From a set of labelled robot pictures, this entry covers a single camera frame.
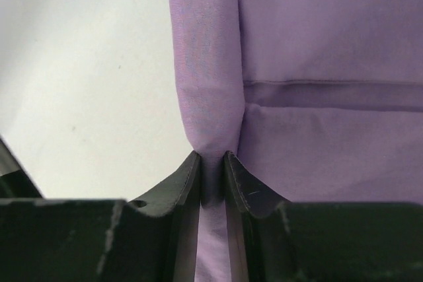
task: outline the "purple cloth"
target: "purple cloth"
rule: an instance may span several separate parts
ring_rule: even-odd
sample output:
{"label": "purple cloth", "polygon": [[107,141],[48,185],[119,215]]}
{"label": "purple cloth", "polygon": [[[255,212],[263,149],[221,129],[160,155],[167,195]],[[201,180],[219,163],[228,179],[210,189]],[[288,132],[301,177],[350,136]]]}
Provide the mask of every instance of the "purple cloth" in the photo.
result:
{"label": "purple cloth", "polygon": [[197,282],[230,281],[226,150],[293,201],[423,203],[423,0],[170,0],[204,158]]}

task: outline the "lavender towel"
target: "lavender towel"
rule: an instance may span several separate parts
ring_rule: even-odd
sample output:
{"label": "lavender towel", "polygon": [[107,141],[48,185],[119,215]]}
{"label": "lavender towel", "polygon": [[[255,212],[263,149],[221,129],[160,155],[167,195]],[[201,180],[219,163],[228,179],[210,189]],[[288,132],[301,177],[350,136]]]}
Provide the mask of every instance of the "lavender towel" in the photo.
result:
{"label": "lavender towel", "polygon": [[197,282],[230,281],[226,150],[294,201],[423,203],[423,0],[170,0],[204,157]]}

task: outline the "white surface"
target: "white surface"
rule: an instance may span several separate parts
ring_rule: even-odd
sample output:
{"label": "white surface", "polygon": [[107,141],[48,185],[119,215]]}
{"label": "white surface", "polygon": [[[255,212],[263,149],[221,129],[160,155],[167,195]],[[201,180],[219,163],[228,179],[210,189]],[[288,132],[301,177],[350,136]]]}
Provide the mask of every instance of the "white surface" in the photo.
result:
{"label": "white surface", "polygon": [[0,6],[0,134],[46,197],[132,199],[179,166],[168,0]]}

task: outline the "purple fabric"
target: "purple fabric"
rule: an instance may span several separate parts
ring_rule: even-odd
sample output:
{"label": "purple fabric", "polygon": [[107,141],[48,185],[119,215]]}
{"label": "purple fabric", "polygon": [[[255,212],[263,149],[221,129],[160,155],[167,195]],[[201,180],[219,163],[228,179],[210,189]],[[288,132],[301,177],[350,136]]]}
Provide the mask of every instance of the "purple fabric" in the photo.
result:
{"label": "purple fabric", "polygon": [[226,150],[294,201],[423,203],[423,0],[170,0],[204,158],[197,282],[230,281]]}

